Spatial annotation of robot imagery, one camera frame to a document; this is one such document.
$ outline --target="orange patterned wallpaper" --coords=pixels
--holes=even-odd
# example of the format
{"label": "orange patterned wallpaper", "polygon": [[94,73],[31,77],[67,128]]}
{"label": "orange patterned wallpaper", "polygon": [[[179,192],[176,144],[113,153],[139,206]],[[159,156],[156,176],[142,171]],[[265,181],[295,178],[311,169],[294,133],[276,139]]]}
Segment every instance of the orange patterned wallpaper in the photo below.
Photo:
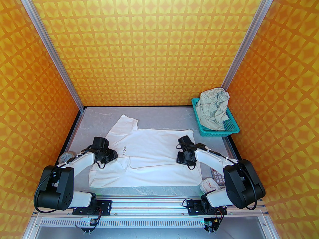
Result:
{"label": "orange patterned wallpaper", "polygon": [[267,209],[286,238],[319,238],[319,0],[274,0],[228,91]]}
{"label": "orange patterned wallpaper", "polygon": [[20,238],[78,109],[21,1],[0,11],[0,237]]}
{"label": "orange patterned wallpaper", "polygon": [[261,0],[33,0],[85,106],[190,105]]}

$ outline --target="metal base plate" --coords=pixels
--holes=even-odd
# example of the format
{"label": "metal base plate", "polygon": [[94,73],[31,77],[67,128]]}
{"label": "metal base plate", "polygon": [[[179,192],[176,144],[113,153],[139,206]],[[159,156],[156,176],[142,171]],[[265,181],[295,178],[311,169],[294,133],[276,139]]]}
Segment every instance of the metal base plate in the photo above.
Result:
{"label": "metal base plate", "polygon": [[194,216],[194,215],[225,215],[227,214],[226,209],[220,207],[220,208],[214,208],[213,211],[211,211],[209,214],[204,212],[204,208],[201,204],[200,200],[187,200],[186,206],[188,215]]}
{"label": "metal base plate", "polygon": [[[101,216],[109,216],[112,209],[112,201],[111,200],[97,200],[97,205],[101,208]],[[92,209],[90,207],[77,207],[73,209],[72,215],[89,215],[89,216],[98,216],[99,211],[96,210],[92,213]]]}

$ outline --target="black cable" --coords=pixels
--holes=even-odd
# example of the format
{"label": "black cable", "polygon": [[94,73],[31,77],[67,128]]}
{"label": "black cable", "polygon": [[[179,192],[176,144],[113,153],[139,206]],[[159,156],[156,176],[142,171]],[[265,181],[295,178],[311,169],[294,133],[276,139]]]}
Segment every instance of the black cable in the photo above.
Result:
{"label": "black cable", "polygon": [[196,164],[194,165],[194,167],[193,167],[192,169],[190,168],[190,165],[187,165],[187,167],[188,167],[188,169],[189,169],[189,170],[191,170],[191,171],[192,171],[192,170],[194,170],[194,169],[195,169]]}
{"label": "black cable", "polygon": [[221,224],[221,222],[223,221],[223,219],[224,219],[224,217],[225,217],[225,215],[223,215],[222,214],[222,212],[219,210],[219,208],[217,208],[218,209],[218,211],[220,212],[220,220],[219,220],[219,222],[218,222],[218,225],[217,225],[217,227],[216,227],[216,230],[219,228],[219,226],[220,226],[220,224]]}
{"label": "black cable", "polygon": [[105,167],[105,165],[106,165],[106,163],[104,163],[103,168],[101,168],[100,165],[99,165],[99,163],[98,163],[98,162],[96,162],[96,163],[98,164],[98,167],[99,167],[100,169],[104,169],[104,167]]}
{"label": "black cable", "polygon": [[187,142],[183,142],[183,143],[179,143],[176,145],[176,149],[182,149],[182,145],[183,146],[187,146],[189,148],[192,148],[193,150],[196,150],[198,148],[203,148],[205,147],[205,145],[203,145],[202,143],[197,143],[197,144],[190,144],[190,143],[187,143]]}
{"label": "black cable", "polygon": [[187,206],[184,205],[184,203],[185,203],[186,200],[192,200],[192,201],[193,201],[193,199],[192,199],[192,198],[185,198],[185,199],[183,200],[183,202],[181,203],[181,205],[182,205],[183,207],[188,208]]}
{"label": "black cable", "polygon": [[63,164],[61,166],[57,166],[55,167],[38,185],[37,189],[35,190],[35,194],[34,194],[34,197],[33,197],[33,205],[34,205],[34,208],[39,212],[39,213],[52,213],[52,212],[55,212],[57,211],[57,209],[54,209],[54,210],[51,210],[51,211],[48,211],[48,212],[44,212],[44,211],[41,211],[39,208],[38,208],[38,205],[36,204],[37,200],[36,200],[36,196],[37,196],[37,192],[39,191],[39,188],[41,187],[41,185],[44,183],[44,181],[50,177],[52,174],[54,174],[60,167],[63,167],[65,166],[66,164]]}
{"label": "black cable", "polygon": [[251,211],[254,210],[254,209],[256,209],[258,199],[257,199],[257,195],[256,195],[254,183],[253,183],[251,177],[248,175],[248,173],[246,173],[246,171],[245,171],[244,169],[242,169],[237,163],[235,163],[234,161],[228,159],[227,157],[224,157],[224,156],[221,155],[220,153],[218,153],[218,152],[216,152],[216,151],[212,151],[212,150],[208,150],[208,152],[213,153],[213,154],[215,154],[215,155],[217,155],[217,156],[221,156],[221,157],[223,157],[223,158],[226,158],[226,159],[229,160],[231,163],[233,163],[234,165],[236,165],[236,166],[247,176],[247,178],[248,178],[248,180],[249,180],[249,182],[250,182],[250,184],[251,184],[251,186],[252,186],[252,188],[253,188],[255,203],[254,203],[253,208],[249,208],[248,206],[246,206],[246,208],[247,208],[248,210],[251,210]]}

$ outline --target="teal plastic basket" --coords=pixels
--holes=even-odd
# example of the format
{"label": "teal plastic basket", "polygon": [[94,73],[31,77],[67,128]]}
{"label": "teal plastic basket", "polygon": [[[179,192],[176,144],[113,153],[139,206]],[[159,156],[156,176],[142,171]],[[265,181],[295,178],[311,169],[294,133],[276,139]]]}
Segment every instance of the teal plastic basket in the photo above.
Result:
{"label": "teal plastic basket", "polygon": [[203,126],[202,124],[200,124],[199,118],[198,118],[198,115],[197,115],[197,112],[195,109],[195,106],[198,102],[199,102],[199,98],[192,99],[192,104],[193,104],[196,120],[197,120],[197,123],[199,126],[199,133],[201,136],[222,137],[222,136],[229,136],[232,133],[239,133],[239,127],[238,127],[232,113],[230,112],[229,108],[227,108],[227,110],[226,110],[226,114],[227,114],[229,119],[223,122],[224,127],[225,127],[225,131],[214,131],[214,130],[211,130],[211,129]]}

